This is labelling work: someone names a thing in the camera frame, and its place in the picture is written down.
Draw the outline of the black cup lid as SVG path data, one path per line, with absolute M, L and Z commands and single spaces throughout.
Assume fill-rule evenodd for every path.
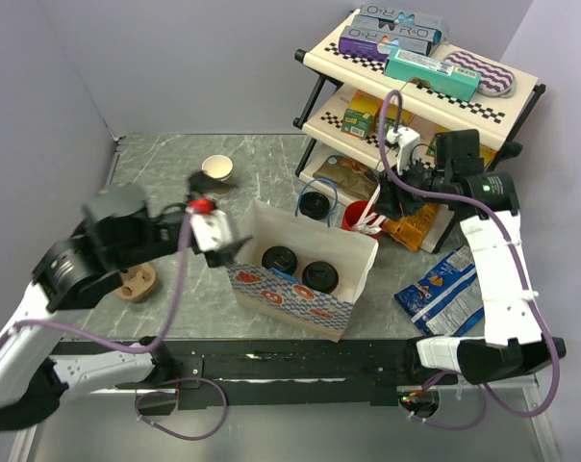
M 264 252 L 261 264 L 267 270 L 277 270 L 287 275 L 294 275 L 298 267 L 298 259 L 290 248 L 275 245 Z
M 332 264 L 314 261 L 303 269 L 301 281 L 310 289 L 331 294 L 338 287 L 340 279 L 338 271 Z

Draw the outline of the paper takeout bag blue handles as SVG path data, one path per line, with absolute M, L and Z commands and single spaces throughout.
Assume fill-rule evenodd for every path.
M 237 303 L 339 341 L 364 291 L 379 244 L 369 236 L 333 226 L 331 216 L 338 203 L 335 194 L 328 217 L 314 220 L 303 216 L 299 205 L 290 213 L 253 200 L 239 224 L 240 232 L 252 239 L 238 253 L 236 263 L 227 268 Z M 262 266 L 264 252 L 275 245 L 296 254 L 294 275 Z M 328 262 L 338 271 L 339 285 L 331 294 L 303 285 L 302 271 L 314 261 Z

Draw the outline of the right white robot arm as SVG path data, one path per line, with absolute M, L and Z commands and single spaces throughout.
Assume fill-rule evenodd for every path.
M 481 338 L 431 335 L 411 340 L 402 362 L 404 375 L 419 384 L 441 370 L 483 384 L 551 367 L 558 378 L 567 348 L 563 339 L 551 335 L 537 306 L 511 176 L 484 171 L 474 129 L 438 134 L 433 167 L 424 167 L 415 156 L 419 135 L 414 130 L 380 130 L 378 138 L 381 145 L 397 146 L 398 153 L 394 165 L 386 154 L 381 156 L 377 212 L 401 218 L 436 202 L 458 213 L 484 309 Z

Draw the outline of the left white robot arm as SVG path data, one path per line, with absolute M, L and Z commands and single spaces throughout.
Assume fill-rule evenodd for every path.
M 184 200 L 156 216 L 134 183 L 110 185 L 84 204 L 82 221 L 38 262 L 0 332 L 0 432 L 40 424 L 69 400 L 100 389 L 160 387 L 176 377 L 162 335 L 128 346 L 93 336 L 103 351 L 71 360 L 53 351 L 135 266 L 172 254 L 203 255 L 211 268 L 231 266 L 245 237 L 211 199 L 223 188 L 199 170 L 189 176 Z

